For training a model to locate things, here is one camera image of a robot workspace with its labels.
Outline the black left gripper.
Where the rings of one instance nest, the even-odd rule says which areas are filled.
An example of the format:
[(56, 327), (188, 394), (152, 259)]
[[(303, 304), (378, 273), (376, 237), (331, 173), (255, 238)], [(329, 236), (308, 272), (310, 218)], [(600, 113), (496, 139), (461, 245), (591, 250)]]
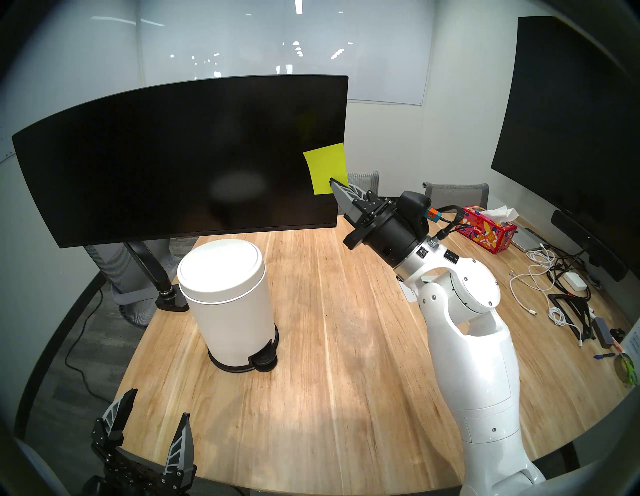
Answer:
[(93, 475), (83, 495), (188, 495), (197, 466), (190, 414), (183, 413), (169, 446), (163, 473), (133, 461), (115, 448), (124, 442), (124, 428), (132, 412), (137, 388), (116, 398), (93, 425), (91, 450), (104, 462), (104, 475)]

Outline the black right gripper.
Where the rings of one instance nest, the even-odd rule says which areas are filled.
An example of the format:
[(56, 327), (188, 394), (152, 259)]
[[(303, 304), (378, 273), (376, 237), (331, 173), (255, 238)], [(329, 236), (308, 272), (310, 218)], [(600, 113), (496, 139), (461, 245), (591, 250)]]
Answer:
[(335, 178), (330, 179), (330, 187), (338, 204), (338, 216), (345, 216), (354, 227), (344, 238), (350, 250), (359, 244), (369, 246), (395, 268), (426, 239), (428, 220), (415, 207)]

